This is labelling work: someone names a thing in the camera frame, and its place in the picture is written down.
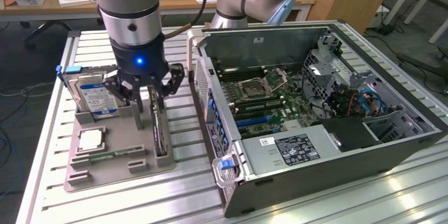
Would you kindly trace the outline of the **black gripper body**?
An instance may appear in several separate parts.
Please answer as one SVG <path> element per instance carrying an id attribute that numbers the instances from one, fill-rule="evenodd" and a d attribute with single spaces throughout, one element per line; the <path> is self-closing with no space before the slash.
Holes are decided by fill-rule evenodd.
<path id="1" fill-rule="evenodd" d="M 121 45 L 110 39 L 116 56 L 118 77 L 126 82 L 138 78 L 141 84 L 150 80 L 160 82 L 168 73 L 169 67 L 164 58 L 164 37 L 157 36 L 150 42 L 141 45 Z"/>

